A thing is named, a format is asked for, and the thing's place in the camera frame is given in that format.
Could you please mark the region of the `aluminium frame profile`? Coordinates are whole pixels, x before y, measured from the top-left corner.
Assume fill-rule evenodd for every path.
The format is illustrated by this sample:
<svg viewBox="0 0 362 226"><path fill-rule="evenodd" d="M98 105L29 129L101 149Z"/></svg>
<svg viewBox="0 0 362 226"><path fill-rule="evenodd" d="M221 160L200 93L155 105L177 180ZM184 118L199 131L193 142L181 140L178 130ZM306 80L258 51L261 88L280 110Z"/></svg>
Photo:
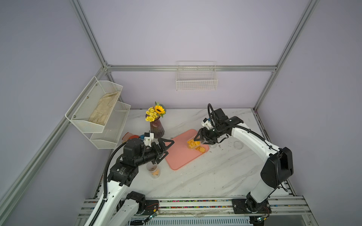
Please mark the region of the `aluminium frame profile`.
<svg viewBox="0 0 362 226"><path fill-rule="evenodd" d="M102 78L106 75L110 80L112 79L110 73L112 71L161 71L161 72L172 72L178 71L179 68L175 65L170 66L137 66L137 65L107 65L103 55L100 52L100 48L96 42L94 33L91 30L90 24L86 18L84 13L84 9L81 6L80 1L71 1L70 2L75 14L77 15L82 28L84 29L93 49L96 52L96 56L99 58L102 66L96 73L96 78ZM302 13L301 18L299 19L296 28L294 29L285 49L283 50L280 59L277 64L274 66L260 65L260 66L214 66L211 67L209 65L206 66L197 66L197 65L185 65L181 66L182 71L194 72L199 74L204 71L211 72L242 72L242 71L270 71L272 74L269 77L260 97L258 98L254 111L257 111L263 100L265 99L267 93L269 92L272 84L274 83L276 77L279 75L283 65L285 64L289 54L291 53L293 47L295 46L298 38L301 35L302 30L305 28L307 21L310 19L313 14L316 6L318 5L318 1L309 1L305 10ZM63 117L60 123L56 126L54 131L47 138L45 143L41 146L39 151L35 154L34 158L30 161L30 163L25 167L23 172L20 174L15 183L11 186L9 191L5 194L4 198L1 200L1 216L2 218L7 218L12 211L15 209L16 205L19 203L21 198L24 195L24 192L28 189L30 183L35 178L36 174L40 171L41 167L45 164L48 157L50 157L51 153L55 145L60 140L61 136L64 134L66 128L69 126L70 121Z"/></svg>

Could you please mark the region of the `yellow sunflower bouquet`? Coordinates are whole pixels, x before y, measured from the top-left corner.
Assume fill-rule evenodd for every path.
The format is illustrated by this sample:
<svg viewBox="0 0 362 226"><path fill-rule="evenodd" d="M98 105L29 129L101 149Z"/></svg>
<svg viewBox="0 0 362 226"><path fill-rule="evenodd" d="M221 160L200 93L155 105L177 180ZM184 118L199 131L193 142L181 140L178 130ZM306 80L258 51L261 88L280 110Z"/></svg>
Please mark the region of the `yellow sunflower bouquet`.
<svg viewBox="0 0 362 226"><path fill-rule="evenodd" d="M147 122L155 122L156 120L163 118L165 114L166 108L161 103L155 102L154 106L146 111L145 120Z"/></svg>

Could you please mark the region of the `clear plastic cookie jar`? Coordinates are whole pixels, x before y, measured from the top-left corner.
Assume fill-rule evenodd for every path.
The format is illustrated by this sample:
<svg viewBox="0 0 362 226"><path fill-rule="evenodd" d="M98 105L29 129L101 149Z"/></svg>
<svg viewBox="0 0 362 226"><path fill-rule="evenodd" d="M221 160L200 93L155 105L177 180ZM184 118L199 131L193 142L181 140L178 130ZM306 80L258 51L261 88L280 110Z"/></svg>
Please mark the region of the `clear plastic cookie jar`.
<svg viewBox="0 0 362 226"><path fill-rule="evenodd" d="M213 144L213 145L209 145L210 148L217 148L218 147L218 144Z"/></svg>

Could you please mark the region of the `beige cloth in basket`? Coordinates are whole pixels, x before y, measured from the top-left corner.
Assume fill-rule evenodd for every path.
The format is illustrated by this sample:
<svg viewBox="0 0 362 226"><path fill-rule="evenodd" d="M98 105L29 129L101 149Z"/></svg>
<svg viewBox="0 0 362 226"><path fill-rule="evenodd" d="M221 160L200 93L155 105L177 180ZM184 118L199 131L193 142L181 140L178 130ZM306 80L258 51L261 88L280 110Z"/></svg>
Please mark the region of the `beige cloth in basket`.
<svg viewBox="0 0 362 226"><path fill-rule="evenodd" d="M105 126L120 93L120 91L106 93L99 100L95 110L90 115L89 122Z"/></svg>

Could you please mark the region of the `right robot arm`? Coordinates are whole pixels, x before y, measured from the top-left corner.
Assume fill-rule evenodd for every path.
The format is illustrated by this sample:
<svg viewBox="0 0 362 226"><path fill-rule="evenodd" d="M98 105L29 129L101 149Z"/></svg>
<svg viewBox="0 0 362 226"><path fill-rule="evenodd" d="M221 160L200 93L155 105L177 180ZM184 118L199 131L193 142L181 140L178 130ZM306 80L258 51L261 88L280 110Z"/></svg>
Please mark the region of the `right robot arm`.
<svg viewBox="0 0 362 226"><path fill-rule="evenodd" d="M267 207L267 200L294 173L293 154L287 147L272 144L262 135L252 130L239 117L228 117L220 108L207 106L208 116L202 121L194 141L216 146L231 138L244 145L256 160L257 172L255 187L248 192L241 205L243 212L257 213Z"/></svg>

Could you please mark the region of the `clear plastic jar lid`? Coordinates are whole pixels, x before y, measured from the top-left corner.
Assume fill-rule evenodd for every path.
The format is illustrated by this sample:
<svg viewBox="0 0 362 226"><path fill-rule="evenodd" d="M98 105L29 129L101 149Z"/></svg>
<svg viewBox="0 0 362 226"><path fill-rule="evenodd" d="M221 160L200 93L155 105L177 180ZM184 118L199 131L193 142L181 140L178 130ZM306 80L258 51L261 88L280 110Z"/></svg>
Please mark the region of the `clear plastic jar lid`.
<svg viewBox="0 0 362 226"><path fill-rule="evenodd" d="M235 142L233 143L233 146L234 146L234 148L237 149L237 150L242 150L243 147L244 147L244 144L243 144L241 141L235 141Z"/></svg>

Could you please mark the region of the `red rubber glove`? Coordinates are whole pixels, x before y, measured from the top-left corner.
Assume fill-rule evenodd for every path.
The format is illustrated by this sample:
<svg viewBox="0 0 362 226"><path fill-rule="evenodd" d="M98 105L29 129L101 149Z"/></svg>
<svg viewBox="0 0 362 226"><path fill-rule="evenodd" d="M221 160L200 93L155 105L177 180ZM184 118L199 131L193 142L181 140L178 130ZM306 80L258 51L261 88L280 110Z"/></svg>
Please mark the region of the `red rubber glove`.
<svg viewBox="0 0 362 226"><path fill-rule="evenodd" d="M127 132L123 137L122 137L122 141L123 142L126 142L130 139L133 139L133 138L139 138L140 136L139 135L135 135L135 134L132 134L132 133L129 133Z"/></svg>

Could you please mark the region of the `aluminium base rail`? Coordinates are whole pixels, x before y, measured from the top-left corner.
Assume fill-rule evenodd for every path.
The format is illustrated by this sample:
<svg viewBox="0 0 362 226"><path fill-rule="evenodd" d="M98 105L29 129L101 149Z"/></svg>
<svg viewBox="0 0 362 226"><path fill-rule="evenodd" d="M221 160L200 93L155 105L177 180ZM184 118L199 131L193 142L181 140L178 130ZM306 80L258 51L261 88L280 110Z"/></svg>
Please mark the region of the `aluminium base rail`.
<svg viewBox="0 0 362 226"><path fill-rule="evenodd" d="M138 213L138 203L122 201L110 213L106 226L316 226L302 196L275 196L256 213L246 210L246 200L238 198L193 198L146 200Z"/></svg>

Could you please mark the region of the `pink plastic tray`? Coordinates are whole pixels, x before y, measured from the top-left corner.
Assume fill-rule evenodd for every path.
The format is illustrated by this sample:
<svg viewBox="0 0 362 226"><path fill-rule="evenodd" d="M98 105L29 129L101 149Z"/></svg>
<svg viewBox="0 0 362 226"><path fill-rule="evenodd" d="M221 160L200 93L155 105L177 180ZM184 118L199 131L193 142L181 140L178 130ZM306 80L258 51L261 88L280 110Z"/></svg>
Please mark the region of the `pink plastic tray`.
<svg viewBox="0 0 362 226"><path fill-rule="evenodd" d="M174 144L168 149L169 154L166 157L166 161L172 170L179 170L209 151L208 145L200 145L206 149L204 153L196 150L197 147L189 148L189 141L193 140L196 134L197 131L191 129L172 139Z"/></svg>

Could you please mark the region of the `purple ribbed glass vase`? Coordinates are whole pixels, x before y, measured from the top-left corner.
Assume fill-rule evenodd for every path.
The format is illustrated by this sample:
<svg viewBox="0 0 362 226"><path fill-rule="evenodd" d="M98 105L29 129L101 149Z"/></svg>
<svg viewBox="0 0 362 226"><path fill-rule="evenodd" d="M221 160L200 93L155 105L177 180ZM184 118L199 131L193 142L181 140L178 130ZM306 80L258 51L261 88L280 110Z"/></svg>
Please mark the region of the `purple ribbed glass vase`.
<svg viewBox="0 0 362 226"><path fill-rule="evenodd" d="M154 121L150 122L150 132L154 134L154 138L162 138L165 134L162 122L160 117L156 118Z"/></svg>

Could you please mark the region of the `white mesh wall basket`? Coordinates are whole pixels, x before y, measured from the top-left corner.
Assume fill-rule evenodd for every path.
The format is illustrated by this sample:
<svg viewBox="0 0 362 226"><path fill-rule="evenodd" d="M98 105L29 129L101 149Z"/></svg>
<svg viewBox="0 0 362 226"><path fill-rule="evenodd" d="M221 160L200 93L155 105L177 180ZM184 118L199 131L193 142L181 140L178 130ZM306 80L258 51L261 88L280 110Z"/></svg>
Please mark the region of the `white mesh wall basket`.
<svg viewBox="0 0 362 226"><path fill-rule="evenodd" d="M65 114L97 149L115 149L120 140L131 109L120 101L122 89L93 77Z"/></svg>

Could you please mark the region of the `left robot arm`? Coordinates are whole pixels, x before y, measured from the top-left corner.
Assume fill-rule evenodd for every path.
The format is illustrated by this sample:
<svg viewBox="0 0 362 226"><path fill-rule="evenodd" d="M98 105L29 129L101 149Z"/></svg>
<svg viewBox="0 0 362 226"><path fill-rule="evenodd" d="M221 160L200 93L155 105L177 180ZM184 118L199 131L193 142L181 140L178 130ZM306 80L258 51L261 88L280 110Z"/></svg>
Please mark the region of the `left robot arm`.
<svg viewBox="0 0 362 226"><path fill-rule="evenodd" d="M127 226L134 215L146 208L144 194L127 193L139 172L139 166L159 164L168 155L173 140L158 139L154 142L150 133L144 139L132 138L122 143L108 159L103 176L102 197L96 204L87 226Z"/></svg>

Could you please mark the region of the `clear jar with brown cookies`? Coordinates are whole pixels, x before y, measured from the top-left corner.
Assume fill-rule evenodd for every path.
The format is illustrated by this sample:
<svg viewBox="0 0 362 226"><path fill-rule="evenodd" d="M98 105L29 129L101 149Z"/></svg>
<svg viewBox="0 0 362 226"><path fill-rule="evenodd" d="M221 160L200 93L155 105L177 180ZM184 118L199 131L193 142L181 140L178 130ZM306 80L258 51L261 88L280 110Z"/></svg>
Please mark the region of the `clear jar with brown cookies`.
<svg viewBox="0 0 362 226"><path fill-rule="evenodd" d="M148 163L146 169L154 179L158 178L161 174L161 170L157 164Z"/></svg>

